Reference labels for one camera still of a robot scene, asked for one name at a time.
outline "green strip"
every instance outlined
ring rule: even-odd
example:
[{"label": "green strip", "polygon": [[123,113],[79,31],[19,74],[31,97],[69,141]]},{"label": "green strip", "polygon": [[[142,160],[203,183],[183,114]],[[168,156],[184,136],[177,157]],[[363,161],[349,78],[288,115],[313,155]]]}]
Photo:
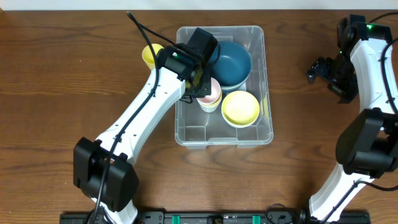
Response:
[{"label": "green strip", "polygon": [[180,216],[179,215],[172,216],[172,224],[180,224]]},{"label": "green strip", "polygon": [[253,224],[261,224],[261,217],[259,215],[253,215]]}]

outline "stacked cups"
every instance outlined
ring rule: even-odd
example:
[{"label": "stacked cups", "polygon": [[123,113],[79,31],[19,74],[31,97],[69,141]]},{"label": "stacked cups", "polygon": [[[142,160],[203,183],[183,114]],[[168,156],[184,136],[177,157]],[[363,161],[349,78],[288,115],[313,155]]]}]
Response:
[{"label": "stacked cups", "polygon": [[211,78],[211,95],[205,96],[204,98],[197,98],[201,109],[204,112],[214,112],[218,105],[221,103],[223,98],[223,92],[221,86],[215,78]]}]

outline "yellow cup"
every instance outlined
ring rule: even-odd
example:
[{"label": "yellow cup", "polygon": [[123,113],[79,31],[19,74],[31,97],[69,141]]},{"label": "yellow cup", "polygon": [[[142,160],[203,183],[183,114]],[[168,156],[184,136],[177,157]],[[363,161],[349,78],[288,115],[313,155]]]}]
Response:
[{"label": "yellow cup", "polygon": [[[163,47],[160,44],[152,44],[152,47],[154,48],[155,54],[158,53]],[[142,51],[142,59],[145,61],[147,64],[148,68],[152,71],[155,67],[155,60],[154,57],[152,56],[152,52],[150,52],[149,45],[144,48]]]}]

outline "wooden table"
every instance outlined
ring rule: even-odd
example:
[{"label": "wooden table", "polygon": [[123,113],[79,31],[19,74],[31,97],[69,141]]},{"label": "wooden table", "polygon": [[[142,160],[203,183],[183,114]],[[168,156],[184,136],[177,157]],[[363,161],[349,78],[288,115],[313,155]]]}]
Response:
[{"label": "wooden table", "polygon": [[[140,11],[147,27],[175,39],[181,26],[264,29],[274,140],[255,149],[188,151],[174,139],[174,108],[144,145],[135,170],[138,208],[168,211],[306,207],[333,170],[335,145],[358,115],[359,97],[338,105],[305,72],[334,57],[336,24],[349,13],[382,11]],[[383,19],[397,36],[396,17]],[[150,36],[153,42],[165,42]],[[0,223],[57,223],[94,203],[72,183],[73,147],[94,140],[141,90],[145,42],[124,11],[4,12],[0,19]],[[398,69],[398,60],[394,60]],[[375,183],[393,186],[398,172]],[[373,223],[396,223],[398,193],[366,187],[349,208]]]}]

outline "brown wood surface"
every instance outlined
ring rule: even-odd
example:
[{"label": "brown wood surface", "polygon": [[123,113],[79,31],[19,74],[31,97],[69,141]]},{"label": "brown wood surface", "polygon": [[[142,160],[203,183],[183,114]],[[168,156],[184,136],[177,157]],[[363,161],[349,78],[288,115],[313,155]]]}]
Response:
[{"label": "brown wood surface", "polygon": [[[338,97],[305,71],[334,57],[336,24],[349,13],[382,11],[140,11],[147,27],[175,39],[181,26],[259,25],[264,29],[274,140],[255,149],[188,151],[174,139],[170,109],[135,169],[139,207],[168,211],[304,207],[333,170],[335,144],[358,115],[359,98]],[[396,17],[383,19],[393,35]],[[152,42],[166,44],[150,36]],[[94,203],[72,183],[73,147],[112,124],[141,90],[146,46],[124,11],[4,12],[0,20],[0,223],[58,223]],[[394,50],[393,59],[398,56]],[[398,69],[398,61],[393,60]],[[375,183],[392,186],[398,172]],[[373,223],[397,223],[397,192],[362,190],[349,208]]]}]

